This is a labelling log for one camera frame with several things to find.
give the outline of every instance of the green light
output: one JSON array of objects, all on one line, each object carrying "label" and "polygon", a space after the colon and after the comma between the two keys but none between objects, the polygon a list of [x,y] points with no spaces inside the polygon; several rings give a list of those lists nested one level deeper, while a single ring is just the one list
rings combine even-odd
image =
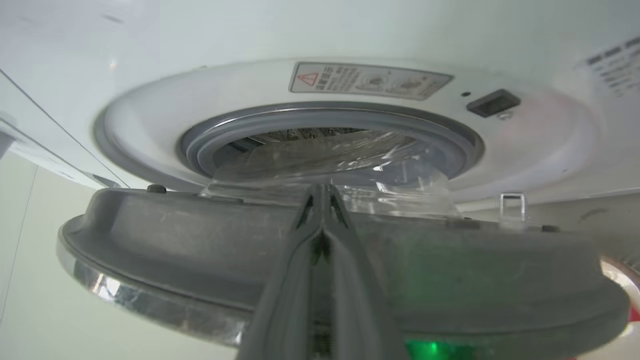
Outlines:
[{"label": "green light", "polygon": [[407,341],[412,360],[473,360],[473,348],[435,341]]}]

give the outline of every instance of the plastic wrap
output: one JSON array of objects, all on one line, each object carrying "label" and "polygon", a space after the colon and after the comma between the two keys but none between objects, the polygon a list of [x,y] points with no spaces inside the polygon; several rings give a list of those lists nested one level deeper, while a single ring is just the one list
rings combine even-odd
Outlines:
[{"label": "plastic wrap", "polygon": [[459,217],[433,156],[427,142],[380,131],[268,143],[220,167],[201,195],[299,206],[310,184],[324,183],[350,211]]}]

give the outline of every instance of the sticker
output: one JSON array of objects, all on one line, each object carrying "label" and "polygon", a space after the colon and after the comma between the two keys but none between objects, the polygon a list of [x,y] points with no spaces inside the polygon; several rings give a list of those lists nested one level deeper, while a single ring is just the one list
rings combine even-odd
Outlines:
[{"label": "sticker", "polygon": [[361,94],[426,100],[453,79],[435,72],[395,67],[299,63],[289,91]]},{"label": "sticker", "polygon": [[616,97],[640,92],[640,37],[593,55],[586,63]]}]

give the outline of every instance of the warning triangle symbol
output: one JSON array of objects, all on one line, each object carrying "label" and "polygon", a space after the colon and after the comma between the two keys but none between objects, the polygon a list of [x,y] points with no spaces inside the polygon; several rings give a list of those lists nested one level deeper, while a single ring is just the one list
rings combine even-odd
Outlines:
[{"label": "warning triangle symbol", "polygon": [[311,74],[299,75],[298,79],[302,80],[303,83],[314,86],[316,84],[316,80],[318,79],[318,73],[313,72]]}]

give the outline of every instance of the white wall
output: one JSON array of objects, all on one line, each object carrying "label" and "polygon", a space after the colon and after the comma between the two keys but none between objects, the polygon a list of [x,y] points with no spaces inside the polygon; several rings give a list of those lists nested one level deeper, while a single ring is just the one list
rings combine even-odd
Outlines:
[{"label": "white wall", "polygon": [[15,254],[0,359],[233,359],[235,350],[130,315],[63,272],[55,254],[58,229],[84,212],[93,192],[12,154],[0,161],[0,279],[6,255]]}]

